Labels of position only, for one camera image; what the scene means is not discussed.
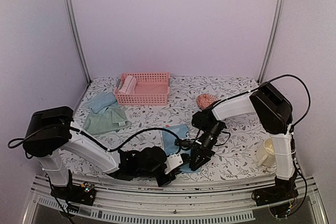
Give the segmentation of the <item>pink perforated plastic basket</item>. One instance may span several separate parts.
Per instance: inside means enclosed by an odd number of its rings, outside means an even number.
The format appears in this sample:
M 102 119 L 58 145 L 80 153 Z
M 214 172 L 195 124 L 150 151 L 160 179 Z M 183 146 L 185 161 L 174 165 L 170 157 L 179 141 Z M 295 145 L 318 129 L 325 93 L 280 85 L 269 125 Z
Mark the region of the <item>pink perforated plastic basket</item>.
M 128 75 L 137 79 L 135 94 L 118 94 Z M 120 105 L 166 105 L 170 94 L 170 77 L 168 72 L 123 73 L 113 94 Z

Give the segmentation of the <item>pink towel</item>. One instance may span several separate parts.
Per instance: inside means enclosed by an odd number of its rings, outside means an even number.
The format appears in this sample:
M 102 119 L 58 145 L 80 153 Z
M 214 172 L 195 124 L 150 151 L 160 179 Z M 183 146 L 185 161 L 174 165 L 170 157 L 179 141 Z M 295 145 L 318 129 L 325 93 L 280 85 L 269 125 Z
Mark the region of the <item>pink towel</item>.
M 125 95 L 130 95 L 130 94 L 135 94 L 135 87 L 136 87 L 136 77 L 128 75 L 122 87 L 119 89 L 118 94 L 125 94 Z

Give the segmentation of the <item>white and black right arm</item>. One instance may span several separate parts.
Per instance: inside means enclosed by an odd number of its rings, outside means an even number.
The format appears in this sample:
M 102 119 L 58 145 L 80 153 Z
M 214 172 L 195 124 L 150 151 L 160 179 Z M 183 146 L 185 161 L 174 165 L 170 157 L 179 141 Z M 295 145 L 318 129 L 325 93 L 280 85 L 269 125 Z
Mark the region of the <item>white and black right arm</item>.
M 292 186 L 286 180 L 294 176 L 293 157 L 295 144 L 292 138 L 292 105 L 272 85 L 263 84 L 255 90 L 217 101 L 192 116 L 192 125 L 203 134 L 192 145 L 189 168 L 192 171 L 211 160 L 212 150 L 218 136 L 226 128 L 224 120 L 235 116 L 256 113 L 264 130 L 272 139 L 276 177 L 281 179 L 271 190 L 276 201 L 284 200 L 291 194 Z

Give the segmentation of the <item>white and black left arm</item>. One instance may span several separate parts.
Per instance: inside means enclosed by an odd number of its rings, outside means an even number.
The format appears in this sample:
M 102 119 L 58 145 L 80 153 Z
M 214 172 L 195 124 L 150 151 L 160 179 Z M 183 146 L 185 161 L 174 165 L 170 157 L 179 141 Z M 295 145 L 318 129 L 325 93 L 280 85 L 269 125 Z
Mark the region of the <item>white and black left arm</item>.
M 115 179 L 131 181 L 145 174 L 155 177 L 160 187 L 175 179 L 175 171 L 183 163 L 180 154 L 167 155 L 157 146 L 141 151 L 125 152 L 119 147 L 111 150 L 82 129 L 72 113 L 67 106 L 35 112 L 23 143 L 23 149 L 38 158 L 52 185 L 67 200 L 77 197 L 78 188 L 70 182 L 70 172 L 59 150 L 82 157 Z

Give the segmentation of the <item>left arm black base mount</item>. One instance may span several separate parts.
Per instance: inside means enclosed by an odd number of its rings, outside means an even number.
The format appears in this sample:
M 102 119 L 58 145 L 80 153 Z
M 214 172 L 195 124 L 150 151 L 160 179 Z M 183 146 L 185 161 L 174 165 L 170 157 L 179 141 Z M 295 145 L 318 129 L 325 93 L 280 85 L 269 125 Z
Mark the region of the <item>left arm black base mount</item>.
M 51 184 L 51 195 L 63 199 L 65 202 L 78 203 L 87 206 L 93 206 L 96 197 L 95 185 L 89 182 L 83 182 L 75 185 L 72 182 L 72 173 L 68 170 L 68 182 L 65 186 L 55 186 Z

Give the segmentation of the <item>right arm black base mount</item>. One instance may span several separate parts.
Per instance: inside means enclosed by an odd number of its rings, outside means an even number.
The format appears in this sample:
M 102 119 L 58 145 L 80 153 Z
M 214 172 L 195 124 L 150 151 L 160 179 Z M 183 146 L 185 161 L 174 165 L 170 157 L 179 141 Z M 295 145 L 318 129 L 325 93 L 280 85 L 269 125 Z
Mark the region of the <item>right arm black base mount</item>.
M 298 191 L 295 179 L 282 180 L 275 177 L 275 185 L 256 189 L 252 192 L 251 198 L 257 206 L 275 204 L 281 201 L 286 203 L 270 207 L 270 213 L 279 219 L 286 218 L 291 213 L 297 202 Z

